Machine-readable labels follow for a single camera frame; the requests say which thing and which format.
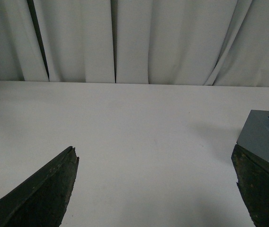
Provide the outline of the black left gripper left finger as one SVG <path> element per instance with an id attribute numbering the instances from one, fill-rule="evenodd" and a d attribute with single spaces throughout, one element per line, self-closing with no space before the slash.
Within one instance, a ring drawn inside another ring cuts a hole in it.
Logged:
<path id="1" fill-rule="evenodd" d="M 58 227 L 73 191 L 79 157 L 68 147 L 0 199 L 0 227 Z"/>

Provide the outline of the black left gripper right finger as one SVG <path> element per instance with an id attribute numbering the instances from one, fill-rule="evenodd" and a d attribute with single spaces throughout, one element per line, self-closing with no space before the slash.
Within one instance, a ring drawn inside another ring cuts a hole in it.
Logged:
<path id="1" fill-rule="evenodd" d="M 237 186 L 257 227 L 269 227 L 269 162 L 236 144 L 231 160 Z"/>

